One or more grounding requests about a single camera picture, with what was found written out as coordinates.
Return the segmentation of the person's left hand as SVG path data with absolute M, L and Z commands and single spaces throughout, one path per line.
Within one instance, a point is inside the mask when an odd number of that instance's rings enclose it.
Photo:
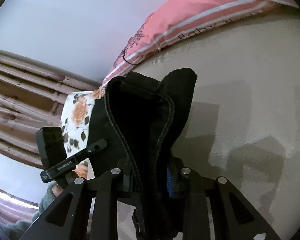
M 61 186 L 59 186 L 58 184 L 55 184 L 52 187 L 52 192 L 55 197 L 58 197 L 63 191 L 64 191 L 64 189 Z

